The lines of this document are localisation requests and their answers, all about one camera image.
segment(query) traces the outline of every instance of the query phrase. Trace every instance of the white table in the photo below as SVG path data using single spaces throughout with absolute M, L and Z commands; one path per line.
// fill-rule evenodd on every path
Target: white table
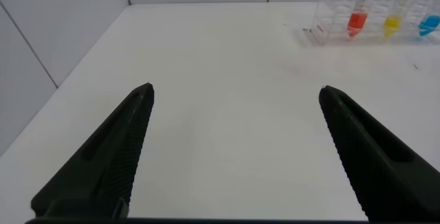
M 316 47 L 301 31 L 314 8 L 127 8 L 0 158 L 1 222 L 31 219 L 31 198 L 145 82 L 129 216 L 365 220 L 319 90 L 345 91 L 440 168 L 440 47 Z

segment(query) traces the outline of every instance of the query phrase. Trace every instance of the test tube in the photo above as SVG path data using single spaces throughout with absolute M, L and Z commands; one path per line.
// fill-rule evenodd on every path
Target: test tube
M 362 31 L 362 28 L 364 28 L 366 18 L 369 15 L 373 3 L 374 0 L 356 0 L 349 23 L 346 27 L 351 38 L 358 35 Z
M 386 17 L 384 25 L 384 36 L 386 38 L 396 33 L 402 24 L 405 13 L 413 0 L 397 0 L 391 8 L 390 14 Z
M 435 31 L 440 24 L 440 0 L 432 0 L 430 11 L 426 13 L 425 17 L 419 25 L 420 36 L 426 36 Z

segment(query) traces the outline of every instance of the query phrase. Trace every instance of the yellow liquid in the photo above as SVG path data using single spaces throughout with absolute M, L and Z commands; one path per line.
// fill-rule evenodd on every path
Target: yellow liquid
M 396 33 L 399 28 L 400 24 L 402 23 L 402 18 L 397 15 L 390 15 L 388 18 L 386 18 L 386 21 L 384 23 L 384 36 L 388 38 L 389 36 Z

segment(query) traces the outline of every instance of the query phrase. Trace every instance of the blue test tube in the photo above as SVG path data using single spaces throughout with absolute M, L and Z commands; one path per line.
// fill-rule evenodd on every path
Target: blue test tube
M 419 25 L 420 36 L 426 36 L 435 31 L 440 24 L 440 0 L 432 0 L 432 7 Z

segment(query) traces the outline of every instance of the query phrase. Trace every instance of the test tube rack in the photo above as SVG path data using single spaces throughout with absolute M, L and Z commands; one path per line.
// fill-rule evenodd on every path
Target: test tube rack
M 347 31 L 355 0 L 319 0 L 310 32 L 320 45 L 365 44 L 440 44 L 437 28 L 420 36 L 419 24 L 431 9 L 434 0 L 416 0 L 408 8 L 400 29 L 389 38 L 382 28 L 386 17 L 398 0 L 375 0 L 365 26 L 357 36 L 350 38 Z

